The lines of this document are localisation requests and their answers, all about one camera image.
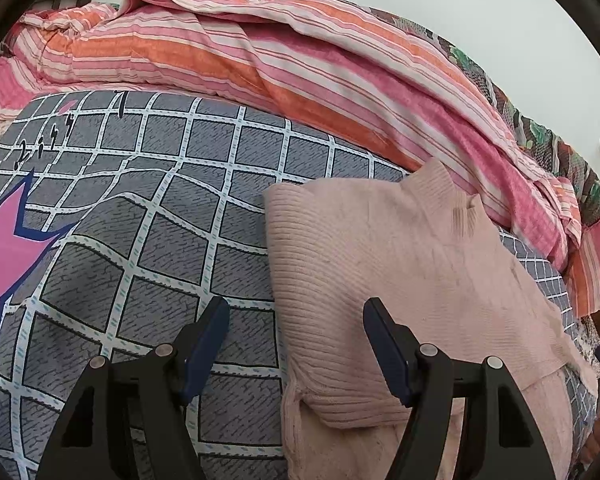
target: orange stripe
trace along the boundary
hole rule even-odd
[[[590,314],[588,312],[589,289],[581,251],[575,251],[571,254],[570,268],[567,276],[571,282],[572,295],[570,300],[576,316],[582,317]]]
[[[381,25],[378,20],[365,20],[358,14],[333,7],[325,2],[318,2],[316,0],[295,0],[294,3],[302,3],[307,7],[320,10],[321,13],[326,14],[330,18],[337,18],[344,23],[356,25],[365,32],[370,32],[376,36],[386,39],[387,41],[390,41],[391,43],[398,44],[411,54],[421,57],[428,63],[435,66],[440,70],[440,72],[445,73],[446,76],[452,79],[458,86],[471,92],[471,94],[477,94],[475,86],[464,75],[462,75],[459,70],[453,70],[449,63],[444,62],[442,56],[437,56],[430,50],[419,46],[413,40],[410,40],[404,32],[394,32],[390,28]]]
[[[314,128],[336,133],[388,158],[406,170],[415,171],[420,163],[403,153],[397,146],[379,138],[357,121],[343,116],[309,98],[263,80],[258,71],[245,63],[227,59],[190,44],[168,40],[145,38],[91,38],[74,44],[74,55],[82,57],[127,56],[133,50],[135,56],[155,64],[165,64],[184,70],[195,71],[202,77],[228,80],[238,88],[247,89],[268,100],[272,100],[280,113],[292,120],[302,121]]]

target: ribbed knit fabric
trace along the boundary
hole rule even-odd
[[[293,390],[294,380],[289,386]],[[523,390],[558,480],[571,463],[572,421],[562,370]],[[406,424],[338,430],[304,402],[283,399],[283,438],[290,480],[384,480]],[[451,417],[439,480],[453,478],[462,434],[462,413]]]
[[[290,368],[282,415],[291,478],[355,478],[335,470],[303,475],[301,402],[320,425],[341,430],[400,428],[408,420],[363,329],[362,307],[373,296],[420,342],[452,358],[501,357],[522,390],[570,363],[596,391],[595,374],[563,333],[555,306],[500,243],[479,197],[458,190],[440,162],[399,184],[339,178],[275,184],[265,200],[271,281]],[[454,413],[461,410],[455,403]],[[564,411],[570,420],[568,399]],[[365,434],[378,440],[375,431]]]

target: gray plaid bedsheet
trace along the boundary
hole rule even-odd
[[[70,111],[58,113],[71,102]],[[26,226],[77,224],[4,309],[0,459],[13,478],[35,478],[58,413],[91,356],[116,362],[171,341],[214,294],[232,308],[230,330],[203,394],[187,410],[191,440],[209,480],[286,478],[285,351],[269,283],[262,191],[323,176],[398,181],[406,172],[253,108],[110,91],[32,101],[0,140],[0,197],[32,168]],[[576,339],[558,272],[512,235],[500,230],[500,237]],[[565,378],[578,447],[595,398],[575,373],[565,369]],[[141,477],[151,478],[136,426]]]

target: pink striped blanket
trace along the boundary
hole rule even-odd
[[[600,309],[600,225],[573,187],[520,151],[497,110],[426,41],[340,0],[124,0],[29,12],[0,57],[0,118],[42,92],[171,88],[329,132],[404,168],[434,156],[493,221],[565,275],[579,316]]]

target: bed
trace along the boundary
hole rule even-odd
[[[600,180],[416,23],[343,0],[123,0],[28,12],[5,44],[0,119],[39,94],[168,89],[305,122],[410,171],[435,156],[563,272],[578,317],[600,310]]]
[[[270,290],[262,191],[273,182],[324,176],[396,181],[407,171],[256,108],[134,91],[30,102],[0,137],[0,199],[30,171],[24,225],[44,232],[71,227],[0,316],[0,460],[11,476],[34,478],[90,357],[116,362],[145,354],[221,294],[231,306],[230,330],[202,395],[187,410],[189,435],[210,480],[286,478],[285,349]],[[499,231],[592,362],[592,341],[560,274]],[[564,377],[575,454],[597,399],[572,370]],[[148,479],[141,420],[133,426],[141,478]]]

